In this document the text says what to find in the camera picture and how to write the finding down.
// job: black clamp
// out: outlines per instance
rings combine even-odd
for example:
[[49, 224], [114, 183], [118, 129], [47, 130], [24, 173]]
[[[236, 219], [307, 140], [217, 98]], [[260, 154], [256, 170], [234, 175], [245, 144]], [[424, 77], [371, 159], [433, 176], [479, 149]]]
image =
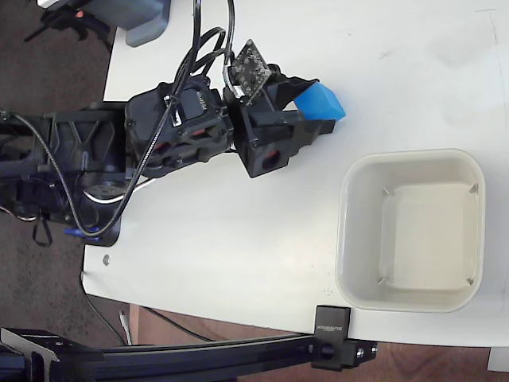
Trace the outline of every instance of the black clamp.
[[348, 338], [350, 308], [317, 306], [313, 346], [313, 368], [340, 372], [374, 360], [378, 344]]
[[110, 26], [95, 18], [92, 14], [80, 10], [80, 7], [88, 2], [89, 0], [81, 0], [72, 6], [66, 5], [57, 10], [46, 10], [41, 16], [42, 26], [27, 36], [25, 42], [31, 41], [50, 28], [59, 31], [67, 28], [73, 29], [78, 34], [79, 40], [82, 41], [87, 39], [90, 30], [111, 51], [111, 44], [108, 41]]
[[45, 330], [2, 329], [0, 341], [25, 356], [29, 382], [95, 381], [101, 351]]

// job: white table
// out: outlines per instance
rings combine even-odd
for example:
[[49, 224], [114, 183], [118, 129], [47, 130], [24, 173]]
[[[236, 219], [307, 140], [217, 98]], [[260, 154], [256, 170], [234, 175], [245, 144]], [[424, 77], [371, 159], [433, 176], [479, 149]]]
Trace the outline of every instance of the white table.
[[41, 8], [49, 8], [56, 2], [58, 2], [58, 0], [37, 0], [37, 5]]
[[[252, 37], [290, 76], [318, 77], [348, 113], [285, 169], [250, 179], [239, 158], [171, 173], [135, 194], [112, 248], [86, 248], [88, 293], [228, 322], [313, 332], [315, 306], [347, 306], [335, 281], [338, 196], [368, 153], [456, 147], [487, 178], [484, 278], [451, 314], [355, 310], [350, 337], [509, 346], [509, 2], [236, 0], [235, 50]], [[227, 25], [205, 1], [203, 31]], [[118, 31], [104, 99], [172, 82], [192, 2], [132, 49]], [[212, 85], [222, 87], [220, 66]], [[103, 265], [105, 254], [109, 266]]]

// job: white plastic bin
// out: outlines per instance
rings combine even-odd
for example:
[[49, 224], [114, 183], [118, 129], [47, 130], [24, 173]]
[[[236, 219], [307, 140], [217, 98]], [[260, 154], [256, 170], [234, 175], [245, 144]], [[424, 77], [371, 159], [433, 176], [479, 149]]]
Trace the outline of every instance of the white plastic bin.
[[483, 273], [485, 180], [461, 150], [373, 154], [343, 179], [336, 281], [354, 307], [451, 312]]

